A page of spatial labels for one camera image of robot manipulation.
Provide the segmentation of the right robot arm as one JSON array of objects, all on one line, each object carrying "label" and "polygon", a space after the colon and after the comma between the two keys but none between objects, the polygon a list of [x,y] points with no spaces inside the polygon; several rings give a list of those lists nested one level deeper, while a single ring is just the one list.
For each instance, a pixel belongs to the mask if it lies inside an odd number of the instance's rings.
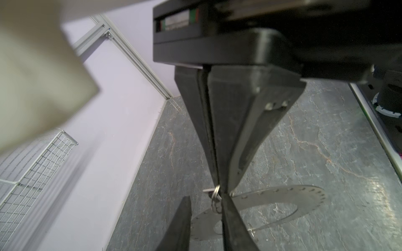
[{"label": "right robot arm", "polygon": [[240,183],[305,79],[382,87],[374,111],[402,125],[401,1],[166,1],[153,8],[153,59],[174,80],[213,183]]}]

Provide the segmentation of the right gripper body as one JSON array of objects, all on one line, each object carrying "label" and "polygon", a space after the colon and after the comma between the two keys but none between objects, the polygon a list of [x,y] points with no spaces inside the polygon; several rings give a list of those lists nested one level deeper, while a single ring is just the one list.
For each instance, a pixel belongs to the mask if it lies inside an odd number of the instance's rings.
[{"label": "right gripper body", "polygon": [[152,21],[158,63],[272,64],[351,82],[402,69],[401,1],[165,1]]}]

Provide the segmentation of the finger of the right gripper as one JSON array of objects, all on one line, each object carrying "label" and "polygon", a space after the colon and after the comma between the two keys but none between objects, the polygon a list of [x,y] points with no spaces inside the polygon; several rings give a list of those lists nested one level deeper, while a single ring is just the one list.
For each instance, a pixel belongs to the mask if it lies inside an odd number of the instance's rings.
[{"label": "finger of the right gripper", "polygon": [[212,67],[208,88],[222,192],[238,186],[259,145],[303,93],[300,78],[272,64]]},{"label": "finger of the right gripper", "polygon": [[203,147],[215,186],[219,184],[213,122],[208,93],[208,71],[175,67],[174,79]]}]

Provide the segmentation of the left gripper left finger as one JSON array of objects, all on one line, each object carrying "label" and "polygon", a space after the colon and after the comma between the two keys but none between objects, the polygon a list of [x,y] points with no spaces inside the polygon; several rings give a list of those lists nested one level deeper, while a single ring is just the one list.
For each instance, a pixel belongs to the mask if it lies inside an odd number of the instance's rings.
[{"label": "left gripper left finger", "polygon": [[156,251],[188,251],[191,237],[192,205],[190,196],[182,198]]}]

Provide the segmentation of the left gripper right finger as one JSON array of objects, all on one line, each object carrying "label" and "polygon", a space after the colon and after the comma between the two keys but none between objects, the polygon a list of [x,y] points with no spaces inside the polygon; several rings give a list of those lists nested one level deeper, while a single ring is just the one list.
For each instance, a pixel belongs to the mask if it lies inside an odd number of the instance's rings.
[{"label": "left gripper right finger", "polygon": [[232,198],[222,194],[222,224],[225,251],[258,251]]}]

